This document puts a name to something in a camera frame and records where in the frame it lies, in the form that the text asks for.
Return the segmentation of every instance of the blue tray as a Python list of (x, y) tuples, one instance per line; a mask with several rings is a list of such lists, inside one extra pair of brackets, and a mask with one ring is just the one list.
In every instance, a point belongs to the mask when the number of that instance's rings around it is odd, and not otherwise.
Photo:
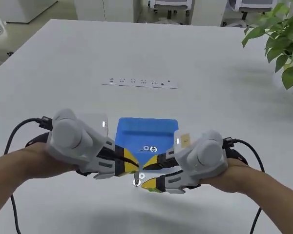
[[(142, 167), (154, 155), (173, 147), (178, 122), (174, 119), (120, 118), (115, 143), (128, 149)], [(144, 146), (155, 146), (157, 152), (144, 151)]]

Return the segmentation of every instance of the white table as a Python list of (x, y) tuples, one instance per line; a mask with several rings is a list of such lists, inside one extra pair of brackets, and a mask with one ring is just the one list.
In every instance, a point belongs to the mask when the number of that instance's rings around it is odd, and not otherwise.
[[(272, 84), (266, 39), (243, 49), (242, 38), (241, 28), (51, 20), (0, 67), (0, 155), (19, 122), (64, 107), (89, 124), (92, 113), (107, 113), (112, 137), (120, 117), (174, 118), (197, 136), (215, 129), (249, 141), (267, 172), (293, 188), (293, 96)], [(102, 86), (111, 76), (170, 78), (179, 88)], [(39, 133), (24, 126), (11, 149)], [(248, 149), (236, 148), (258, 168)], [(28, 181), (15, 192), (22, 233), (240, 234), (257, 211), (244, 195), (210, 186), (156, 194), (132, 179), (71, 172)], [(0, 212), (1, 233), (15, 233), (10, 202)], [(262, 214), (255, 233), (278, 231)]]

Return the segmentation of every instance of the power strip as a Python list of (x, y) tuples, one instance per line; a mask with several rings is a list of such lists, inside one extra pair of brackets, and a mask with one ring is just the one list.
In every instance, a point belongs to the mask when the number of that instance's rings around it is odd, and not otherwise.
[(119, 86), (135, 86), (135, 87), (150, 87), (150, 88), (166, 88), (177, 89), (177, 83), (171, 79), (163, 79), (157, 81), (151, 78), (106, 78), (103, 81), (104, 85), (119, 85)]

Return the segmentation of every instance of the green plant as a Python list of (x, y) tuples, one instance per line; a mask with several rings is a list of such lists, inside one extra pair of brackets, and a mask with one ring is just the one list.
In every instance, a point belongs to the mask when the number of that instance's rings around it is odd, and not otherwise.
[(268, 35), (265, 48), (268, 62), (276, 59), (275, 72), (284, 67), (282, 82), (286, 89), (291, 88), (293, 86), (293, 15), (290, 15), (290, 8), (284, 3), (279, 3), (272, 11), (261, 15), (255, 25), (257, 26), (249, 26), (245, 29), (243, 47), (250, 39)]

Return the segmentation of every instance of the office chair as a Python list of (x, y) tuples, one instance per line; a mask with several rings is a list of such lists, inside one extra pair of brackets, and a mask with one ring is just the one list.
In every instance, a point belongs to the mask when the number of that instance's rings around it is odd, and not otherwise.
[(242, 19), (227, 25), (224, 21), (223, 26), (226, 27), (247, 27), (246, 18), (249, 12), (265, 13), (271, 11), (278, 3), (278, 0), (229, 0), (231, 9), (235, 12), (243, 13)]
[(185, 10), (186, 17), (190, 16), (190, 10), (192, 7), (192, 0), (150, 0), (148, 6), (154, 9), (156, 13), (158, 9), (163, 8), (167, 9), (167, 22), (174, 24), (171, 20), (172, 10), (174, 14), (177, 13), (177, 10)]

